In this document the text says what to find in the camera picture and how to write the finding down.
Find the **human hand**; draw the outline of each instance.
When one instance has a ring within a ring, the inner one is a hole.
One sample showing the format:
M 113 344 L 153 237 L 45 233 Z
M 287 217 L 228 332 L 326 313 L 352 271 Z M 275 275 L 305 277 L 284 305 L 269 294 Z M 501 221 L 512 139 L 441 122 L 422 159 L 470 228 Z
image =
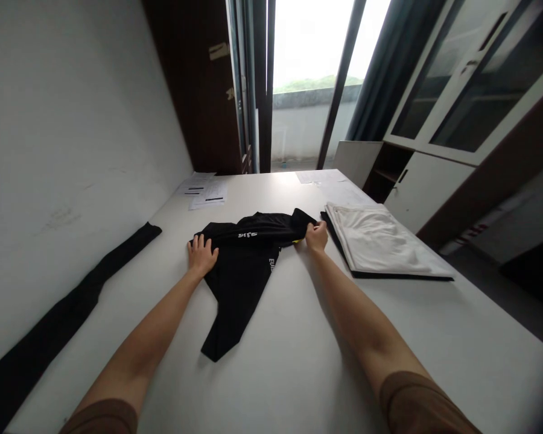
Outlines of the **human hand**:
M 308 223 L 306 231 L 306 244 L 311 251 L 322 252 L 328 243 L 328 231 L 326 222 L 320 221 L 318 226 Z
M 187 242 L 187 252 L 189 252 L 189 271 L 196 271 L 205 276 L 217 262 L 219 256 L 219 247 L 211 253 L 211 238 L 204 244 L 203 234 L 193 237 L 193 245 Z

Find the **folded white cloth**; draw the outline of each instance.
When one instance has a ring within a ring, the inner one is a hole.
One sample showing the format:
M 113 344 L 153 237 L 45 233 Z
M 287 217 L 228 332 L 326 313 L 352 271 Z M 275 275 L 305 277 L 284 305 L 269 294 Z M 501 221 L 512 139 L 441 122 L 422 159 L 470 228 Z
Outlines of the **folded white cloth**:
M 352 271 L 454 277 L 438 255 L 402 226 L 384 205 L 326 205 Z

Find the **white wall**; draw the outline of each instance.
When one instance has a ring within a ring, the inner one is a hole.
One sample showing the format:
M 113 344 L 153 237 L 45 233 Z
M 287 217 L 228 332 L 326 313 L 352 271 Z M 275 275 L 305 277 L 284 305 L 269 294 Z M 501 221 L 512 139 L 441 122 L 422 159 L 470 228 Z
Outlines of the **white wall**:
M 534 195 L 475 238 L 472 244 L 499 263 L 543 242 L 543 170 L 522 190 Z
M 192 171 L 137 0 L 0 0 L 0 357 Z
M 328 147 L 334 158 L 338 142 L 346 138 L 356 102 L 340 104 Z M 329 105 L 276 109 L 271 117 L 271 160 L 317 159 L 328 119 Z

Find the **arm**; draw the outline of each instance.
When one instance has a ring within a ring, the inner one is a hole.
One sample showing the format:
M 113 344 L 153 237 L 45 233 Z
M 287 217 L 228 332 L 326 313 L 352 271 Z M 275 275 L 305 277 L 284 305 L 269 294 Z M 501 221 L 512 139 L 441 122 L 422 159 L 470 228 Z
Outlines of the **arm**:
M 306 243 L 338 330 L 352 347 L 379 398 L 386 377 L 398 371 L 430 375 L 382 311 L 324 252 L 326 222 L 308 225 Z
M 74 414 L 107 398 L 131 404 L 137 416 L 155 369 L 165 355 L 193 291 L 215 265 L 219 249 L 211 254 L 211 240 L 203 245 L 203 235 L 187 243 L 189 270 L 137 325 L 111 357 Z

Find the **brown door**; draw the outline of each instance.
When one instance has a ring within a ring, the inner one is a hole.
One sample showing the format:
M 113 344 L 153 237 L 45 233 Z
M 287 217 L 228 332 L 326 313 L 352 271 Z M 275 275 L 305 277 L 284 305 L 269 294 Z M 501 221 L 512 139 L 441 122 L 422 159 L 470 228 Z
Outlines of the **brown door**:
M 242 173 L 225 0 L 143 5 L 193 168 Z

